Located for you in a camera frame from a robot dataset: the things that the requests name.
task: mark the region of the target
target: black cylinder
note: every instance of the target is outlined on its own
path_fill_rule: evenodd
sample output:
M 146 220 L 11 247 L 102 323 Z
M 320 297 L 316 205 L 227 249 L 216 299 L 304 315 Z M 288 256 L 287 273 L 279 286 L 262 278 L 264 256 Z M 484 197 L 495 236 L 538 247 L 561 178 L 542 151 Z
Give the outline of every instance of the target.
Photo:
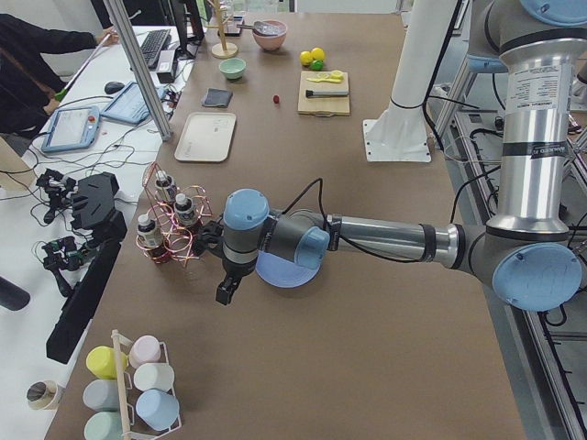
M 30 301 L 30 295 L 9 280 L 0 277 L 0 305 L 8 310 L 20 310 Z

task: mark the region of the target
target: warning label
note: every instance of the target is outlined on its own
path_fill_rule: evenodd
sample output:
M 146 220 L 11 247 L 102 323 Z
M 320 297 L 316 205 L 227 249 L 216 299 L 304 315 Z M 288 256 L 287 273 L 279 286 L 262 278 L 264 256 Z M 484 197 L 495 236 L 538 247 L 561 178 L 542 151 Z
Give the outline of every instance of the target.
M 571 75 L 569 65 L 536 67 L 510 74 L 505 113 L 549 109 L 567 112 Z

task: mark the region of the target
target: blue plate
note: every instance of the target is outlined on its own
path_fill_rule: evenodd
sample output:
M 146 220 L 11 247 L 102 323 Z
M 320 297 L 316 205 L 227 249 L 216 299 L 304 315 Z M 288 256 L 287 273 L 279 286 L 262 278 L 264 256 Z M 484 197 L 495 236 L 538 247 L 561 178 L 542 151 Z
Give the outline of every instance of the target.
M 306 269 L 273 254 L 259 251 L 257 267 L 259 276 L 275 287 L 292 288 L 306 284 L 318 273 L 318 269 Z

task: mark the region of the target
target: blue joint cap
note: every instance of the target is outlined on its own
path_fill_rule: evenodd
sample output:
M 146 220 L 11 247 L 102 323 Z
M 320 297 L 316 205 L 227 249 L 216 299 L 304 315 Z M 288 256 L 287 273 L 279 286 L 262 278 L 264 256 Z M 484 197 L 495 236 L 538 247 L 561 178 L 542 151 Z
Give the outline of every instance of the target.
M 269 215 L 269 202 L 257 190 L 234 191 L 227 198 L 224 223 L 236 231 L 248 231 L 261 225 Z
M 568 301 L 581 284 L 581 263 L 557 243 L 536 243 L 512 252 L 493 273 L 493 290 L 522 310 L 545 312 Z
M 467 63 L 473 73 L 507 73 L 507 67 L 497 58 L 467 55 Z
M 318 226 L 308 229 L 295 249 L 293 262 L 307 269 L 318 269 L 327 253 L 330 234 Z
M 520 0 L 536 20 L 558 28 L 573 28 L 587 23 L 585 0 Z

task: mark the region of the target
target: yellow cup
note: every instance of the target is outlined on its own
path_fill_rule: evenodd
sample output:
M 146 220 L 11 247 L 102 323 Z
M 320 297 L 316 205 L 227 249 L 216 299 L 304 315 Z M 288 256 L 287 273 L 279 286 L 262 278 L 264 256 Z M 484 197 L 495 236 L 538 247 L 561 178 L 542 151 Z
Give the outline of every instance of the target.
M 120 353 L 122 368 L 127 369 L 128 358 Z M 116 379 L 116 365 L 114 362 L 114 349 L 110 346 L 97 346 L 85 359 L 85 366 L 92 371 L 98 379 Z

